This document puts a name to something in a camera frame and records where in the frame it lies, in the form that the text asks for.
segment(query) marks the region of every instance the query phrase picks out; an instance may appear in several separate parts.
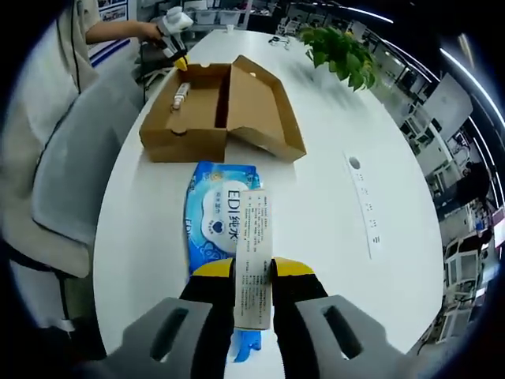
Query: cardboard box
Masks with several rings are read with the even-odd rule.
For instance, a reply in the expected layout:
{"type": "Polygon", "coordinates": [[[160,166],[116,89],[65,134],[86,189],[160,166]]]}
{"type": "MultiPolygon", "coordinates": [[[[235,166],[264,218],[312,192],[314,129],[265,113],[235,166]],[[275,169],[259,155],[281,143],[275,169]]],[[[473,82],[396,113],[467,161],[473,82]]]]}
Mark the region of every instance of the cardboard box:
{"type": "Polygon", "coordinates": [[[306,154],[281,81],[244,56],[232,64],[178,70],[140,128],[153,162],[223,162],[229,135],[288,162],[306,154]],[[185,102],[172,110],[175,92],[187,81],[191,89],[185,102]]]}

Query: small bottle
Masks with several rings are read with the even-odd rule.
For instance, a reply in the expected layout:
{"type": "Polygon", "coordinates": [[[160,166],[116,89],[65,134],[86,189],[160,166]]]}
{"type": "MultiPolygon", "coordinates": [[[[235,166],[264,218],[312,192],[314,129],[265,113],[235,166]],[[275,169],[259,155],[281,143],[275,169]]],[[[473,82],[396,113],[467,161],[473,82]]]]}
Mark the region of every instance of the small bottle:
{"type": "Polygon", "coordinates": [[[191,87],[190,83],[182,83],[181,87],[175,92],[174,95],[174,104],[172,107],[174,109],[179,109],[181,107],[181,103],[186,100],[186,96],[188,95],[189,88],[191,87]]]}

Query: white table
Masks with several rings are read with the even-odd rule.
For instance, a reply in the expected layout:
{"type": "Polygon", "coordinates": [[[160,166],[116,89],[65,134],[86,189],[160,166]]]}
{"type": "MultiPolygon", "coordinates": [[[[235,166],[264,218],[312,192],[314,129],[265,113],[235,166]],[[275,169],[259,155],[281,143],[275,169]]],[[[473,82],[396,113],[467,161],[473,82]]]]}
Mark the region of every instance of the white table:
{"type": "MultiPolygon", "coordinates": [[[[295,42],[287,51],[269,45],[270,38],[213,31],[190,51],[190,60],[232,62],[243,54],[278,76],[308,154],[287,164],[230,141],[226,162],[255,165],[269,190],[275,256],[312,267],[328,294],[342,295],[374,317],[391,345],[407,352],[432,322],[443,292],[440,232],[421,169],[370,91],[352,93],[337,83],[333,92],[321,92],[305,48],[295,42]],[[367,168],[377,199],[383,253],[373,259],[344,152],[367,168]]],[[[163,298],[178,297],[187,280],[184,201],[196,164],[148,161],[138,130],[158,93],[122,147],[99,217],[93,283],[108,353],[120,346],[127,325],[163,298]]],[[[263,349],[243,364],[227,365],[228,377],[281,377],[276,336],[270,330],[262,337],[263,349]]]]}

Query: gray chair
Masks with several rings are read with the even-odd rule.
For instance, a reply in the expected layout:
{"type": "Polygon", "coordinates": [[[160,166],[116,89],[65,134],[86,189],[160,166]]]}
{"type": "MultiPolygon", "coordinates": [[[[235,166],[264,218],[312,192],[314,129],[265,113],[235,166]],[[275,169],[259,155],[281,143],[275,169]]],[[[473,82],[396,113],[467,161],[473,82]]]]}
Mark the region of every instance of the gray chair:
{"type": "Polygon", "coordinates": [[[36,171],[32,217],[40,225],[92,246],[114,163],[143,106],[130,65],[102,73],[71,106],[36,171]]]}

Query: blue package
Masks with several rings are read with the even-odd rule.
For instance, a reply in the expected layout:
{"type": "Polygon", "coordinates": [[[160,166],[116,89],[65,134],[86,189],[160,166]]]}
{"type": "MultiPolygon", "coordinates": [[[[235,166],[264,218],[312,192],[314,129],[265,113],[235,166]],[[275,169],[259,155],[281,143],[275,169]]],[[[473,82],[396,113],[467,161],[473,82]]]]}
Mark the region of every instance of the blue package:
{"type": "MultiPolygon", "coordinates": [[[[240,191],[260,188],[254,166],[200,162],[186,194],[185,230],[188,236],[189,274],[206,263],[234,257],[240,228],[240,191]]],[[[251,349],[261,349],[261,334],[238,331],[244,362],[251,349]]]]}

